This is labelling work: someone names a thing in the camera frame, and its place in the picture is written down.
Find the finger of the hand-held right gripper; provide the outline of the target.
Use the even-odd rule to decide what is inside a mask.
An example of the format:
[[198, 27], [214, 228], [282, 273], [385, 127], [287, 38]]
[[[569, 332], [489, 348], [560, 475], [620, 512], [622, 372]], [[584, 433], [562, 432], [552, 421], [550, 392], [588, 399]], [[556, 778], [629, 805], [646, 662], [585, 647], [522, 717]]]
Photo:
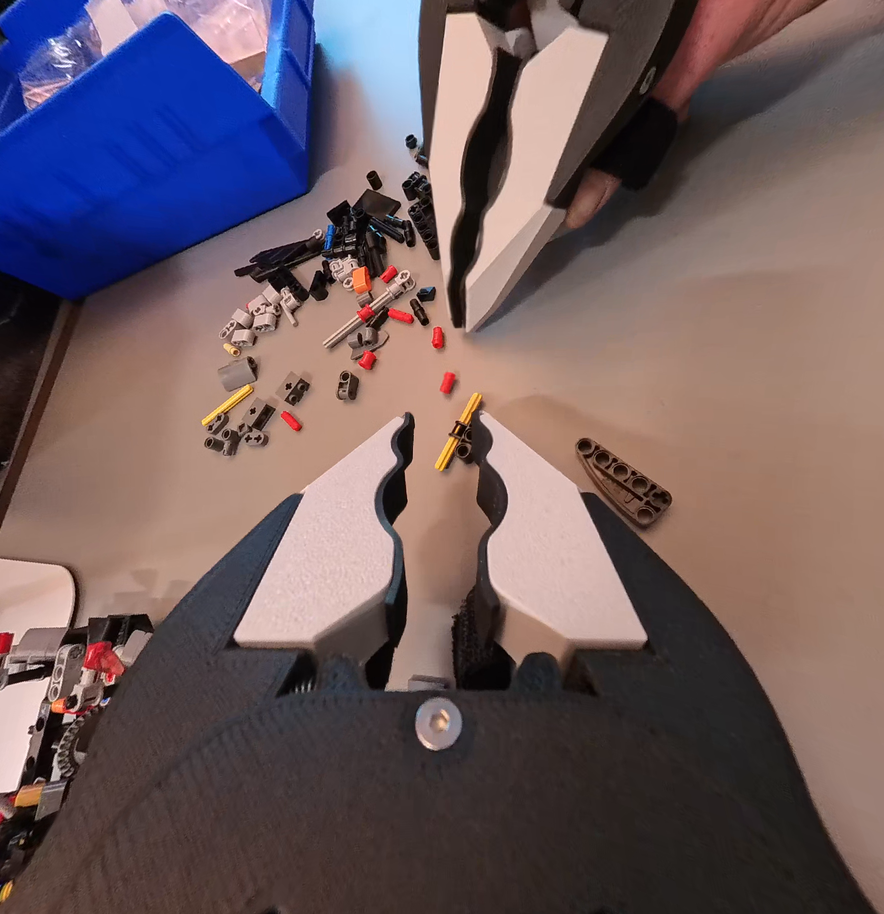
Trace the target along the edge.
[[603, 32], [566, 28], [522, 69], [508, 165], [465, 280], [467, 332], [495, 314], [563, 221], [564, 208], [547, 196], [607, 43]]
[[508, 108], [521, 60], [483, 8], [434, 16], [428, 52], [438, 56], [429, 172], [436, 239], [453, 326], [483, 322], [468, 276], [480, 264], [483, 220], [501, 183]]

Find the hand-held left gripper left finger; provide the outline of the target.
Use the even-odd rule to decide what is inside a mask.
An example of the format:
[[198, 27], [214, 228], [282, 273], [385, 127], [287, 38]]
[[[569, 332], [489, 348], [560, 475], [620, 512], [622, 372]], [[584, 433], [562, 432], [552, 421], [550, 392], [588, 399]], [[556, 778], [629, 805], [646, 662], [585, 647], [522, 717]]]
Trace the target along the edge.
[[414, 419], [394, 417], [300, 494], [241, 621], [245, 648], [288, 648], [359, 662], [387, 687], [406, 623], [402, 541]]

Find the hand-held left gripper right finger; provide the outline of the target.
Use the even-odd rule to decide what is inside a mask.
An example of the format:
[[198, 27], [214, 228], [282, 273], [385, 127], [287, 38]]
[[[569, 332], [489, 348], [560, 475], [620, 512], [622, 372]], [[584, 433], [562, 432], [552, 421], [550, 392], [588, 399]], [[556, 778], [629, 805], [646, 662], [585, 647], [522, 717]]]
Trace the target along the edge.
[[474, 626], [517, 665], [548, 654], [637, 651], [647, 634], [583, 493], [488, 411], [474, 418], [478, 546]]

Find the yellow lego axle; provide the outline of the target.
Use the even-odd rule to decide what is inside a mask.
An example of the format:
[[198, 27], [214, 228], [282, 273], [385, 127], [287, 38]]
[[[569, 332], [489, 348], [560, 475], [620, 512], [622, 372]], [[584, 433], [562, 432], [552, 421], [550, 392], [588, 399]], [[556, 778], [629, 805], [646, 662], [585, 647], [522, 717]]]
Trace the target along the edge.
[[[465, 406], [459, 419], [456, 420], [456, 422], [460, 421], [460, 422], [466, 423], [469, 420], [472, 420], [475, 413], [479, 409], [481, 403], [482, 403], [482, 394], [480, 394], [480, 393], [472, 394], [468, 404]], [[443, 450], [441, 451], [439, 457], [436, 459], [435, 469], [439, 472], [444, 472], [448, 468], [448, 465], [453, 460], [451, 451], [454, 447], [455, 442], [450, 437], [451, 430], [448, 433], [448, 439], [446, 441], [446, 444], [443, 447]]]

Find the pile of lego pieces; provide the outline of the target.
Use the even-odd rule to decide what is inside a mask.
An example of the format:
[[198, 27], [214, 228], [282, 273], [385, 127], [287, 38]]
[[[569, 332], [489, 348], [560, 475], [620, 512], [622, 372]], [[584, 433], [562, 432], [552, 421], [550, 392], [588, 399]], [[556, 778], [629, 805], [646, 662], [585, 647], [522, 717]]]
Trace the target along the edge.
[[360, 377], [374, 369], [377, 353], [389, 340], [387, 324], [429, 326], [425, 304], [436, 299], [436, 287], [418, 287], [413, 272], [392, 262], [395, 247], [408, 252], [422, 242], [432, 259], [439, 258], [428, 157], [412, 134], [405, 139], [416, 170], [402, 180], [407, 203], [386, 195], [378, 173], [370, 171], [367, 188], [351, 203], [341, 200], [328, 210], [327, 225], [308, 237], [256, 252], [234, 271], [256, 286], [253, 298], [236, 308], [219, 332], [229, 361], [217, 371], [227, 400], [202, 420], [205, 449], [232, 456], [241, 445], [264, 447], [266, 427], [279, 416], [289, 428], [302, 426], [291, 411], [311, 389], [299, 372], [288, 372], [272, 397], [257, 397], [260, 374], [252, 348], [281, 326], [299, 326], [299, 311], [308, 303], [324, 303], [336, 291], [355, 303], [353, 317], [330, 335], [323, 347], [349, 350], [351, 365], [339, 373], [335, 395], [354, 402]]

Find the partly built lego car model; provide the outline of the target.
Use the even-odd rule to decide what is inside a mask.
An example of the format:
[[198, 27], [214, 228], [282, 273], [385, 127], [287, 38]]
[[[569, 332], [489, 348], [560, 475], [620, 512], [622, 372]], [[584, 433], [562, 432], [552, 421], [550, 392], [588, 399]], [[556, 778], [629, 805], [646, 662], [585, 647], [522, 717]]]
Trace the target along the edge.
[[0, 691], [46, 682], [18, 785], [0, 791], [0, 907], [64, 805], [123, 674], [154, 634], [146, 614], [91, 618], [85, 626], [0, 633]]

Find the person's right hand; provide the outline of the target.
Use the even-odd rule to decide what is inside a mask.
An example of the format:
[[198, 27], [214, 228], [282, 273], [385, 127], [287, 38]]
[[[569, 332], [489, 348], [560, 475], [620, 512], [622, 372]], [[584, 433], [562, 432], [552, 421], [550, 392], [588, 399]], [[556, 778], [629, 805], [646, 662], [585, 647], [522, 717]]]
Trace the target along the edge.
[[657, 173], [696, 90], [723, 65], [770, 40], [821, 1], [700, 1], [673, 60], [636, 114], [596, 156], [567, 209], [582, 227], [619, 189], [638, 191]]

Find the clear plastic bags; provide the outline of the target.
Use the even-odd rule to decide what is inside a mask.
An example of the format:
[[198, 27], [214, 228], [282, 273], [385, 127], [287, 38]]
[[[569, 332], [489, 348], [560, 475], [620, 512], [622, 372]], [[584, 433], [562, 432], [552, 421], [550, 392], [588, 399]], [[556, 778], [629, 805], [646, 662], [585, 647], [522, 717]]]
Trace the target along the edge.
[[34, 110], [113, 56], [136, 57], [141, 86], [150, 77], [186, 83], [207, 70], [234, 70], [262, 89], [272, 26], [270, 1], [93, 1], [33, 46], [18, 75], [22, 103]]

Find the blue plastic bin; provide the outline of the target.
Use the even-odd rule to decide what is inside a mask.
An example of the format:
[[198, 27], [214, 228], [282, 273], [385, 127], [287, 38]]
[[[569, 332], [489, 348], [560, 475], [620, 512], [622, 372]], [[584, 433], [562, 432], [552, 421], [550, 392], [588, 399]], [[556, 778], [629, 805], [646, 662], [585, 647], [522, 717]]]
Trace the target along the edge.
[[0, 16], [0, 272], [63, 298], [98, 291], [306, 194], [312, 1], [274, 2], [259, 92], [231, 68], [186, 83], [113, 56], [34, 110], [18, 74], [85, 2]]

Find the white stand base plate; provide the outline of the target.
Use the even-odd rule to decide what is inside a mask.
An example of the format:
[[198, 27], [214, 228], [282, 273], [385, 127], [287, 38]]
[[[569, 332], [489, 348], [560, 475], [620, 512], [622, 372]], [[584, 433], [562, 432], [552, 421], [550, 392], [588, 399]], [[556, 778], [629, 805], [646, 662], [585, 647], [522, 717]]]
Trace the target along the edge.
[[[75, 585], [60, 565], [0, 558], [0, 633], [17, 643], [33, 628], [68, 627]], [[27, 759], [29, 728], [35, 724], [46, 681], [9, 685], [0, 690], [0, 792], [17, 789]]]

